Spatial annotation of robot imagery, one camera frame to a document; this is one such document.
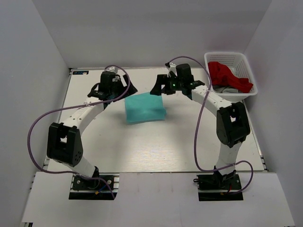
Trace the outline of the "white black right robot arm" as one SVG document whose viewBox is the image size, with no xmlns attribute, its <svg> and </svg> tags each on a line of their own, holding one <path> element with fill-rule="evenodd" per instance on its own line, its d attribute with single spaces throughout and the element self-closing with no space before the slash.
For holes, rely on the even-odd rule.
<svg viewBox="0 0 303 227">
<path fill-rule="evenodd" d="M 235 163 L 242 143 L 250 134 L 247 113 L 242 102 L 232 103 L 212 92 L 200 80 L 195 80 L 190 65 L 166 63 L 167 74 L 159 74 L 151 95 L 173 95 L 180 91 L 190 100 L 201 104 L 216 117 L 216 135 L 221 143 L 214 166 L 214 184 L 226 188 L 235 175 Z"/>
</svg>

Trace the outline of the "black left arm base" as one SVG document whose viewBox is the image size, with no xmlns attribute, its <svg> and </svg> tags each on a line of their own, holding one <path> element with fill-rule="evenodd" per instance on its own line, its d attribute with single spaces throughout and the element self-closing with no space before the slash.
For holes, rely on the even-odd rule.
<svg viewBox="0 0 303 227">
<path fill-rule="evenodd" d="M 87 180 L 73 175 L 69 192 L 69 200 L 113 201 L 118 193 L 119 174 L 99 174 L 101 180 Z"/>
</svg>

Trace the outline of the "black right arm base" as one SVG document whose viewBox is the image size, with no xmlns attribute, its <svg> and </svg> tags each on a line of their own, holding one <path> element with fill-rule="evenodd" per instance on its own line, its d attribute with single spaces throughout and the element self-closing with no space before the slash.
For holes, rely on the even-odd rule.
<svg viewBox="0 0 303 227">
<path fill-rule="evenodd" d="M 240 177 L 235 170 L 224 176 L 219 171 L 197 175 L 193 183 L 197 184 L 199 201 L 243 200 Z"/>
</svg>

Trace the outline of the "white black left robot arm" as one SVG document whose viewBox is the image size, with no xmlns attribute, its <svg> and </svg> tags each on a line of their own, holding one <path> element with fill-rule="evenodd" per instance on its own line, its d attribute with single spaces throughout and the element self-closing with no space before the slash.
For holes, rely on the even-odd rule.
<svg viewBox="0 0 303 227">
<path fill-rule="evenodd" d="M 128 74 L 122 77 L 113 71 L 101 73 L 100 82 L 95 84 L 83 105 L 66 120 L 52 123 L 48 131 L 47 157 L 67 166 L 84 177 L 84 183 L 94 189 L 100 177 L 96 166 L 84 157 L 82 133 L 90 123 L 112 103 L 137 92 Z"/>
</svg>

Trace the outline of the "teal t shirt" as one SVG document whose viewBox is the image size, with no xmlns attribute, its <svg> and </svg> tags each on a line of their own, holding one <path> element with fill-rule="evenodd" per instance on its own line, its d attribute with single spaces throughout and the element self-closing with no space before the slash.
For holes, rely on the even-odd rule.
<svg viewBox="0 0 303 227">
<path fill-rule="evenodd" d="M 163 121 L 166 109 L 162 96 L 150 95 L 149 92 L 129 96 L 125 99 L 125 114 L 128 124 Z"/>
</svg>

